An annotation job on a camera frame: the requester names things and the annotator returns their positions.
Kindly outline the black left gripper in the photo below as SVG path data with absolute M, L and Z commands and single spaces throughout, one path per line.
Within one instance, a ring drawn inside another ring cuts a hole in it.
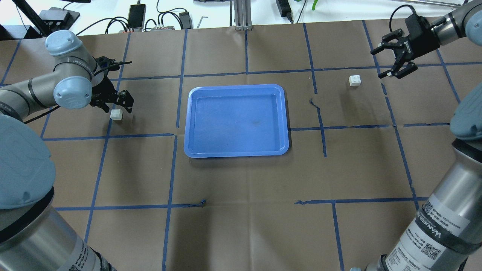
M 100 83 L 92 88 L 92 98 L 90 106 L 101 108 L 105 113 L 110 112 L 107 103 L 113 103 L 124 108 L 127 113 L 131 114 L 134 106 L 134 98 L 128 90 L 116 91 L 112 82 L 107 77 L 109 71 L 119 70 L 121 62 L 116 62 L 105 56 L 95 58 L 97 68 L 95 75 L 100 76 Z

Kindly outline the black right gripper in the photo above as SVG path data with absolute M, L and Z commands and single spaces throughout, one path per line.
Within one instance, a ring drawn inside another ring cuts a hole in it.
M 404 31 L 393 31 L 382 36 L 379 45 L 370 51 L 371 55 L 378 54 L 385 49 L 392 50 L 395 63 L 390 69 L 378 74 L 378 78 L 396 77 L 401 79 L 418 69 L 409 62 L 440 48 L 438 37 L 433 33 L 431 24 L 426 17 L 412 14 L 405 19 L 409 34 Z

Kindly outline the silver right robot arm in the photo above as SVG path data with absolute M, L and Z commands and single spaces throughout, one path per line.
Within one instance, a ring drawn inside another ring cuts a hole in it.
M 429 100 L 437 98 L 439 78 L 451 84 L 449 71 L 441 62 L 441 74 L 416 79 L 403 86 L 404 77 L 415 72 L 415 59 L 466 38 L 481 46 L 481 1 L 466 0 L 451 12 L 429 22 L 417 14 L 414 0 L 405 0 L 411 14 L 405 29 L 393 29 L 382 36 L 371 54 L 393 51 L 393 65 L 378 74 L 393 98 L 401 98 L 408 113 L 431 112 Z M 365 271 L 455 271 L 463 270 L 469 256 L 481 249 L 481 84 L 465 96 L 454 94 L 457 105 L 444 115 L 454 140 L 454 160 L 392 250 L 363 268 Z

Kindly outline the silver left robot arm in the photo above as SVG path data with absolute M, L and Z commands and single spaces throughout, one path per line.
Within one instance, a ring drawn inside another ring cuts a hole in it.
M 44 45 L 55 60 L 52 72 L 1 87 L 1 270 L 113 271 L 52 206 L 55 163 L 24 119 L 53 106 L 108 113 L 112 103 L 131 113 L 134 98 L 108 78 L 125 62 L 93 57 L 69 30 L 53 32 Z

